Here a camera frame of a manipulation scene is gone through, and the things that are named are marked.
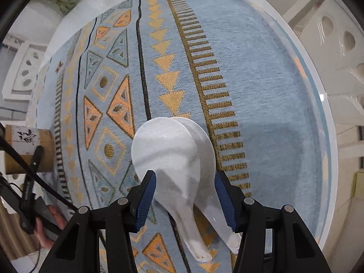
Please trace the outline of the person's left hand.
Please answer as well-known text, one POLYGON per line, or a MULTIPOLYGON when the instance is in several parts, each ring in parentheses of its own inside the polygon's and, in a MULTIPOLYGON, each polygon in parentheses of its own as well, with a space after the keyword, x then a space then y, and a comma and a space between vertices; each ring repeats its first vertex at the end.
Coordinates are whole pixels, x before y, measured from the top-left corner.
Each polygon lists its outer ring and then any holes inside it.
POLYGON ((49 223, 49 221, 43 221, 40 217, 37 217, 34 234, 40 245, 43 248, 50 250, 55 244, 55 241, 48 237, 48 234, 50 235, 54 233, 54 231, 52 231, 51 229, 57 226, 58 230, 63 230, 67 225, 68 221, 62 214, 59 207, 55 205, 48 205, 48 210, 53 216, 51 224, 49 223))

